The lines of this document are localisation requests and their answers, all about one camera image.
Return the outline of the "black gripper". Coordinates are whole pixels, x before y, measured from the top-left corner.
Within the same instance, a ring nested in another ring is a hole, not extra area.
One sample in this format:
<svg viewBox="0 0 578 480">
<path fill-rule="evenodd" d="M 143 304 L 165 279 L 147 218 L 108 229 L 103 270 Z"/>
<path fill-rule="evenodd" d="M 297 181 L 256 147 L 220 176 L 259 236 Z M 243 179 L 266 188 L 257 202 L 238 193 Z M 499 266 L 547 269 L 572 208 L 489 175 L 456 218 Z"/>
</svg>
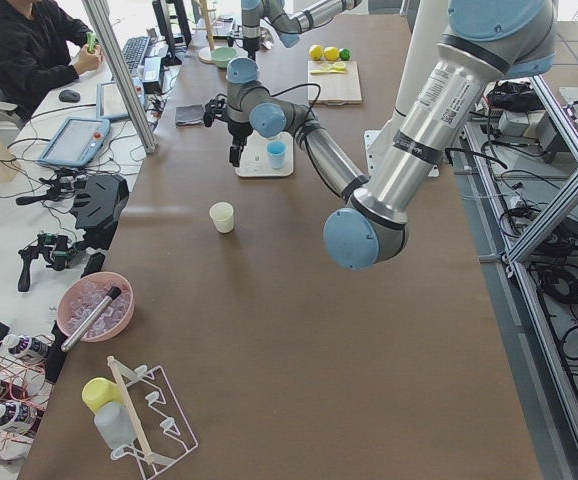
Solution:
<svg viewBox="0 0 578 480">
<path fill-rule="evenodd" d="M 260 37 L 244 37 L 243 49 L 247 52 L 247 57 L 251 60 L 256 59 L 257 52 L 260 50 Z"/>
<path fill-rule="evenodd" d="M 248 137 L 252 134 L 249 122 L 238 122 L 233 119 L 227 121 L 228 132 L 232 136 L 232 145 L 229 151 L 229 162 L 232 166 L 239 166 Z"/>
</svg>

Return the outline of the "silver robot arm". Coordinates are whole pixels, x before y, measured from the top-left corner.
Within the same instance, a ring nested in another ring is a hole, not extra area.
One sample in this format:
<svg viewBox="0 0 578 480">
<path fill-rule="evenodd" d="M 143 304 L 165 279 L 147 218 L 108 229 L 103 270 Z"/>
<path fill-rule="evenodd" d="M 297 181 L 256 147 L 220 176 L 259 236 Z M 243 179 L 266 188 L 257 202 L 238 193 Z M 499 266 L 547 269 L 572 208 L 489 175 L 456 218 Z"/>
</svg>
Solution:
<svg viewBox="0 0 578 480">
<path fill-rule="evenodd" d="M 434 66 L 402 124 L 386 125 L 388 144 L 371 174 L 357 168 L 310 107 L 273 97 L 256 62 L 235 58 L 227 67 L 223 109 L 233 138 L 230 161 L 239 162 L 251 134 L 290 134 L 344 203 L 323 228 L 330 257 L 352 270 L 391 259 L 407 242 L 408 204 L 484 89 L 551 68 L 557 8 L 554 1 L 447 2 Z"/>
<path fill-rule="evenodd" d="M 272 27 L 285 47 L 291 48 L 299 41 L 301 34 L 322 27 L 338 14 L 353 10 L 360 4 L 360 0 L 322 0 L 298 13 L 289 14 L 280 0 L 242 0 L 243 49 L 250 59 L 256 60 L 261 44 L 262 20 Z"/>
</svg>

